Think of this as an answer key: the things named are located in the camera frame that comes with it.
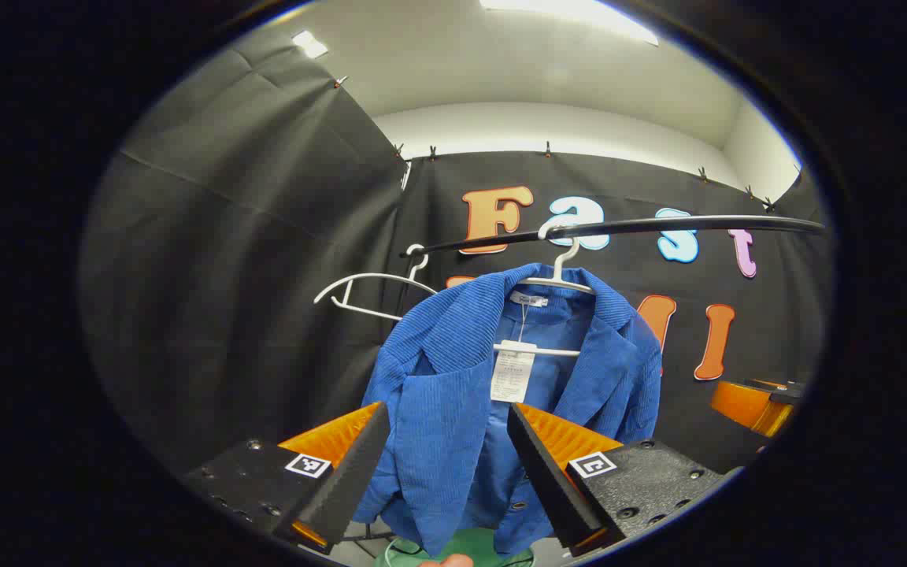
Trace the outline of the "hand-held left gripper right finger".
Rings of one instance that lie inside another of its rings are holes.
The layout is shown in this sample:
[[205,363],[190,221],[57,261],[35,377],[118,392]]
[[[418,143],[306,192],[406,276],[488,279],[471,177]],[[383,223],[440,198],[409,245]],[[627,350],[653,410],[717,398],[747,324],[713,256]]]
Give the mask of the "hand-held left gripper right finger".
[[525,403],[507,431],[555,538],[576,558],[637,539],[712,498],[724,474],[655,439],[619,443]]

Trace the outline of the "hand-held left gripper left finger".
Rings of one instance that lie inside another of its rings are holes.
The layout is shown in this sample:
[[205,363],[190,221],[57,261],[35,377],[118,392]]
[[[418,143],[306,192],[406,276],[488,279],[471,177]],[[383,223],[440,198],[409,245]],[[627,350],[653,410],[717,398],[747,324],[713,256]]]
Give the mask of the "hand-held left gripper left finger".
[[259,532],[328,555],[342,542],[390,435],[372,402],[281,442],[252,437],[181,477]]

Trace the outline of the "ceiling light panel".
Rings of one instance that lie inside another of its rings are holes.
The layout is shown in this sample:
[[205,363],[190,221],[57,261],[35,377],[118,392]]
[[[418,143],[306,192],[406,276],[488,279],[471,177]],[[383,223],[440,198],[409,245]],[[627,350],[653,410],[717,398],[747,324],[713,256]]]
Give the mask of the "ceiling light panel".
[[327,44],[322,43],[309,30],[302,30],[297,35],[293,35],[291,39],[292,43],[294,43],[306,57],[312,58],[312,60],[323,57],[323,55],[330,51]]
[[615,35],[651,46],[659,46],[659,39],[652,30],[600,0],[479,0],[479,3],[489,10],[553,16],[572,23],[608,30]]

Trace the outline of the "black clothes rail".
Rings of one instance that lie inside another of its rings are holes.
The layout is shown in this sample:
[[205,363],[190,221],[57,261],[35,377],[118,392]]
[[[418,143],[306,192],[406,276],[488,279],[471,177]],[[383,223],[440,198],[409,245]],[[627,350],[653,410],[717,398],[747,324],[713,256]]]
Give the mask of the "black clothes rail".
[[543,228],[537,231],[514,232],[504,235],[446,242],[431,246],[413,245],[399,254],[400,258],[416,258],[444,250],[472,249],[484,246],[509,245],[521,242],[577,238],[592,235],[635,234],[677,230],[766,230],[791,231],[821,235],[827,227],[813,221],[771,215],[701,215],[688,217],[654,217],[626,221],[568,225]]

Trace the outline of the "white plastic clothes hanger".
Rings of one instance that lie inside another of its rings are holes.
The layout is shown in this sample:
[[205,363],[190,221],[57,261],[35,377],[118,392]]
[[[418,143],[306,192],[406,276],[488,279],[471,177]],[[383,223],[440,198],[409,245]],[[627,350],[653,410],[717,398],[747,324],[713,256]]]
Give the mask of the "white plastic clothes hanger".
[[324,287],[323,290],[321,290],[320,293],[318,293],[316,295],[316,297],[313,299],[313,304],[314,305],[320,304],[320,302],[323,301],[326,297],[328,297],[330,295],[330,293],[332,293],[334,290],[337,290],[337,288],[339,288],[339,287],[343,287],[341,300],[339,300],[338,297],[335,297],[335,295],[331,295],[331,297],[330,297],[331,304],[334,305],[335,308],[342,309],[342,311],[363,313],[364,315],[383,319],[383,320],[399,322],[400,320],[402,320],[402,317],[394,315],[393,313],[383,313],[380,311],[373,311],[373,309],[365,309],[365,308],[362,308],[362,306],[354,306],[354,305],[350,304],[350,294],[352,294],[353,284],[355,284],[356,281],[359,281],[359,280],[370,280],[370,279],[398,281],[401,284],[406,284],[406,286],[417,287],[417,288],[419,288],[419,290],[426,291],[426,293],[428,293],[430,295],[436,295],[436,294],[438,294],[437,290],[435,290],[432,287],[426,286],[426,284],[421,283],[421,281],[418,281],[416,279],[416,276],[417,276],[417,273],[419,272],[419,270],[426,268],[426,266],[428,266],[428,263],[429,263],[429,254],[426,254],[424,252],[424,249],[425,249],[424,245],[420,245],[418,243],[410,245],[410,247],[408,247],[406,249],[405,252],[407,254],[412,254],[413,252],[418,252],[418,251],[422,252],[421,261],[419,261],[418,263],[414,263],[414,265],[411,266],[410,269],[408,269],[408,273],[406,274],[406,276],[399,276],[399,274],[382,273],[382,272],[363,272],[363,273],[357,273],[357,274],[350,274],[350,276],[346,276],[346,277],[343,277],[342,279],[332,281],[332,283],[330,283],[326,287]]
[[[548,233],[550,233],[552,229],[557,228],[575,228],[575,225],[547,221],[539,229],[539,240],[548,240]],[[579,240],[577,240],[577,237],[570,238],[570,247],[568,251],[566,251],[565,254],[559,254],[557,258],[555,258],[550,279],[529,277],[529,279],[520,280],[519,284],[525,284],[525,286],[565,288],[565,290],[577,291],[577,293],[595,295],[593,288],[583,286],[583,284],[580,283],[573,283],[573,281],[565,280],[564,277],[562,277],[565,261],[570,261],[570,259],[575,258],[579,249],[580,243]],[[557,356],[558,358],[578,358],[580,355],[580,352],[576,350],[546,349],[520,341],[503,341],[502,343],[494,344],[493,349],[497,352],[528,353],[542,356]]]

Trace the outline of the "blue corduroy jacket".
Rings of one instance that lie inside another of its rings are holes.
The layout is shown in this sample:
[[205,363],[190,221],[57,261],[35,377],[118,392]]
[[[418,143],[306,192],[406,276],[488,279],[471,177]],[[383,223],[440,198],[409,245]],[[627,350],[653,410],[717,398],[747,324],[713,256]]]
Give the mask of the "blue corduroy jacket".
[[517,555],[552,525],[507,432],[510,402],[494,346],[565,350],[525,364],[511,391],[533,406],[621,443],[652,436],[661,347],[618,291],[586,269],[565,281],[586,293],[529,286],[552,268],[528,263],[476,277],[418,302],[378,353],[363,403],[387,406],[390,435],[354,520],[381,520],[438,555],[457,532],[494,531],[494,552]]

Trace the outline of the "green laundry hamper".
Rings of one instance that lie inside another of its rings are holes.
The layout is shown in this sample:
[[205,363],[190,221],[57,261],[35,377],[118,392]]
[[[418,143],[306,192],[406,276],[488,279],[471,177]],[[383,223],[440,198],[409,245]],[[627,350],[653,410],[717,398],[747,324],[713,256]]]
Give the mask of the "green laundry hamper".
[[534,567],[535,558],[528,548],[516,555],[501,556],[494,549],[494,531],[488,528],[460,530],[443,547],[439,555],[429,555],[422,546],[398,537],[378,553],[373,567],[421,567],[425,562],[442,563],[451,555],[464,555],[474,567]]

